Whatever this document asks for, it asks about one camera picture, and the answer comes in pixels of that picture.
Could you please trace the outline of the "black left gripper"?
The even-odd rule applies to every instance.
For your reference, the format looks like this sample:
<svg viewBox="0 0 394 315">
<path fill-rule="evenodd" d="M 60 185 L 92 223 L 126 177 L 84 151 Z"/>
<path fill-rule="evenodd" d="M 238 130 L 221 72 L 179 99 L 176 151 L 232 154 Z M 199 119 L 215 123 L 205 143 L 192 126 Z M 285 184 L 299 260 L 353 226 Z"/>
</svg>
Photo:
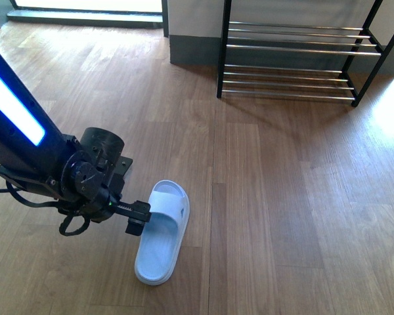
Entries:
<svg viewBox="0 0 394 315">
<path fill-rule="evenodd" d="M 125 161 L 116 163 L 100 161 L 94 165 L 84 159 L 66 163 L 62 173 L 62 192 L 72 194 L 72 201 L 63 200 L 58 212 L 64 215 L 80 215 L 95 223 L 109 219 L 113 214 L 111 204 L 121 199 L 125 175 Z M 127 217 L 126 234 L 140 236 L 152 213 L 150 204 L 143 201 L 119 202 L 116 213 Z"/>
</svg>

